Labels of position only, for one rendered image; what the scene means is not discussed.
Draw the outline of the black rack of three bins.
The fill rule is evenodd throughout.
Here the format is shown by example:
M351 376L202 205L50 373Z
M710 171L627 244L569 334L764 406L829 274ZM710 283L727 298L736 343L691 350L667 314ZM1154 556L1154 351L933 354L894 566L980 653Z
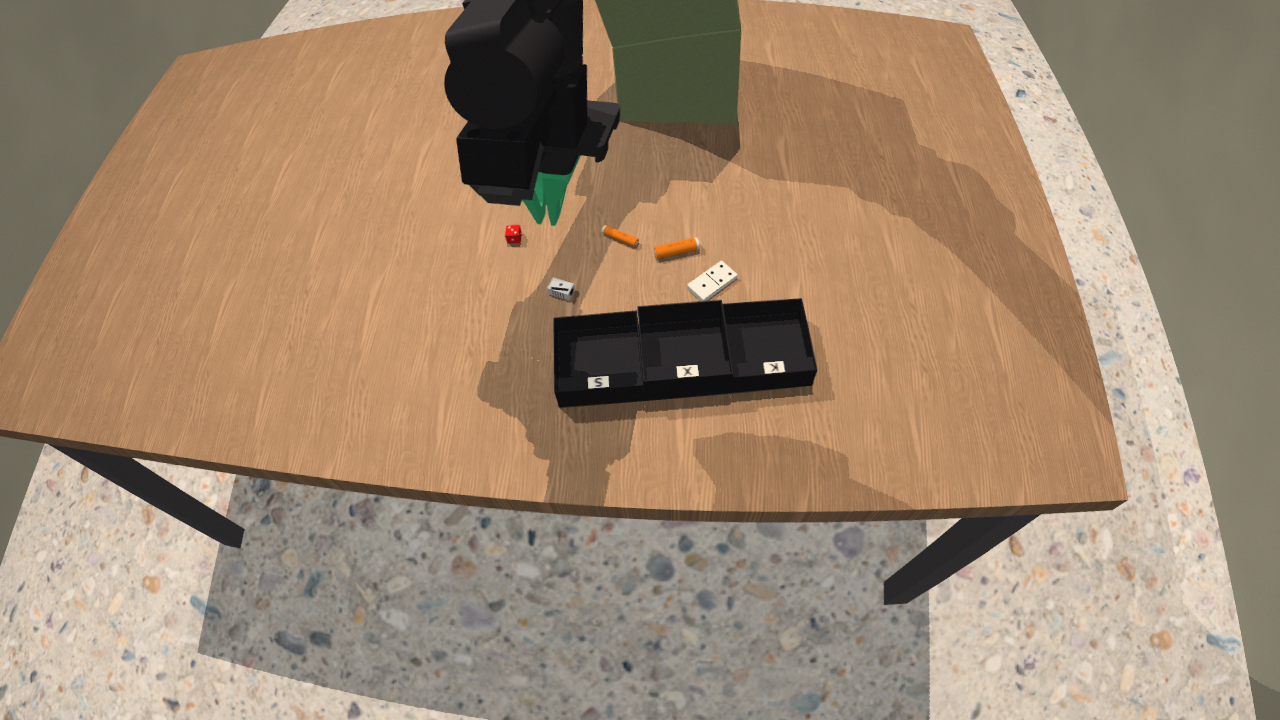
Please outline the black rack of three bins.
M556 316L553 331L559 407L785 389L817 375L803 299Z

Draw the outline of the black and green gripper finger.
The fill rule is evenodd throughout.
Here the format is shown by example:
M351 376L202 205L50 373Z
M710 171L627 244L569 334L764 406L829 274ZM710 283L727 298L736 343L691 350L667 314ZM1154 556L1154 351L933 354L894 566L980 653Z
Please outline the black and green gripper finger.
M580 158L581 158L581 155L579 155L579 159ZM575 163L573 170L575 170L575 168L579 164L579 159ZM558 219L559 219L559 217L561 217L561 209L562 209L562 205L563 205L563 201L564 201L564 193L566 193L566 190L567 190L567 184L570 183L570 179L573 176L573 170L568 176L556 176L556 174L544 174L544 173L541 173L541 181L543 181L543 186L544 186L544 192L545 192L545 199L547 199L547 210L548 210L548 217L549 217L549 220L550 220L550 225L556 225L557 222L558 222ZM566 187L566 190L564 190L564 187ZM563 193L563 191L564 191L564 193Z
M526 205L526 208L529 208L529 211L531 213L534 220L541 225L541 222L547 214L547 199L541 181L541 172L538 172L538 181L532 193L532 200L522 200L522 201Z

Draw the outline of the white domino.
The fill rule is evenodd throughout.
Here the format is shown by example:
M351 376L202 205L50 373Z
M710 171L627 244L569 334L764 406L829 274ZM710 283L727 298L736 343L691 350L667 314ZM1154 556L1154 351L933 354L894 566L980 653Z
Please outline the white domino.
M690 290L700 301L707 301L735 279L737 279L737 274L721 261L690 282L687 284L687 290Z

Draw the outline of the orange aaa battery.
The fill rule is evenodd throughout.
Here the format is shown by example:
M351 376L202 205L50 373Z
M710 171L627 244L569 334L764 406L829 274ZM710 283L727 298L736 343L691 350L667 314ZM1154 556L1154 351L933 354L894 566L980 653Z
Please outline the orange aaa battery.
M620 240L621 242L628 243L628 245L631 245L634 247L636 247L637 242L639 242L639 240L636 237L634 237L631 234L626 234L625 232L617 231L617 229L614 229L614 228L612 228L609 225L603 225L602 233L607 234L607 236L611 236L614 240Z

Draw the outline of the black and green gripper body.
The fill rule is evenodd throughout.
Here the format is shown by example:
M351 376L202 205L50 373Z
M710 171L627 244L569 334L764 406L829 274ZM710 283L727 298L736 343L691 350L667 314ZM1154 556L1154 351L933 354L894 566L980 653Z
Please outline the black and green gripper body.
M582 65L582 56L557 70L553 78L567 76ZM539 172L544 174L568 176L575 163L581 156L595 158L603 161L608 151L608 141L612 131L620 124L620 104L588 100L588 126L582 132L576 149L561 149L544 146ZM556 154L558 152L558 154Z

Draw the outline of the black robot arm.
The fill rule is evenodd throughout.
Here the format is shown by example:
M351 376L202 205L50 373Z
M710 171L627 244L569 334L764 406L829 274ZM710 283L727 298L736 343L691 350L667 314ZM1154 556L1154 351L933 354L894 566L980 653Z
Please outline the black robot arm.
M544 146L576 149L588 126L588 65L553 78L582 56L582 0L462 5L445 32L444 79L468 120L456 138L461 179L486 202L521 206Z

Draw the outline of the orange aa battery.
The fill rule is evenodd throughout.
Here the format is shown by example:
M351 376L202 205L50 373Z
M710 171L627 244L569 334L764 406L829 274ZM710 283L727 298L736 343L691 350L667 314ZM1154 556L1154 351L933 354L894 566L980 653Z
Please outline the orange aa battery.
M700 250L700 242L696 238L681 240L672 243L664 243L654 247L657 259L669 258L684 252L692 252Z

